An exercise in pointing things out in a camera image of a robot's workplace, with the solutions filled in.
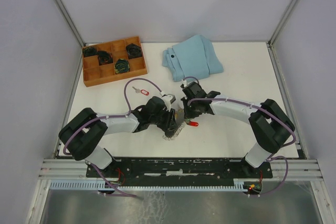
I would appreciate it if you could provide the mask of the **red handled metal keyring holder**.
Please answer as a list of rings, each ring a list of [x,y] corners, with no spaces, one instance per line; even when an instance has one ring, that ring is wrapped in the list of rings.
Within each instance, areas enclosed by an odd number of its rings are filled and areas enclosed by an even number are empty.
[[[175,121],[177,123],[177,129],[174,131],[174,134],[172,136],[166,136],[165,134],[163,135],[163,139],[165,139],[166,141],[175,140],[182,131],[182,129],[186,126],[184,110],[182,108],[178,108],[175,111]]]

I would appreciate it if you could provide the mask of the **bunch of tagged keys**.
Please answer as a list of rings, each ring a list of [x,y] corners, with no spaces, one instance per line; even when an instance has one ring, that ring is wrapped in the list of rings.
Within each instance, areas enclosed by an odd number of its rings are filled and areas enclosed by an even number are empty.
[[[190,119],[185,119],[184,122],[185,122],[186,125],[189,125],[189,126],[193,126],[193,127],[198,127],[199,126],[198,122],[192,121]]]

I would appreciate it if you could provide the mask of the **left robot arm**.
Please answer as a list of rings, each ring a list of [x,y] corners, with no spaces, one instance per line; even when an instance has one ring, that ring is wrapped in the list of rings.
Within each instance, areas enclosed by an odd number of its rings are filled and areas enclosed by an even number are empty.
[[[128,115],[99,114],[91,108],[83,109],[58,134],[68,153],[77,161],[94,164],[105,177],[112,176],[116,164],[99,142],[105,135],[137,133],[150,125],[161,129],[166,137],[172,137],[178,125],[172,103],[175,96],[153,96],[145,105],[132,110]]]

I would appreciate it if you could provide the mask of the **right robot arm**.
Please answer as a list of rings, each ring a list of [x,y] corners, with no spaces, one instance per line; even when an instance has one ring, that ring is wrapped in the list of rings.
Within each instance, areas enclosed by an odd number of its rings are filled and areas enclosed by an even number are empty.
[[[206,93],[198,81],[182,81],[185,97],[181,99],[184,118],[194,119],[202,114],[226,116],[251,126],[256,143],[243,158],[241,172],[246,177],[254,177],[260,165],[283,147],[296,141],[295,126],[278,103],[267,99],[262,103],[252,103],[221,95],[220,92]]]

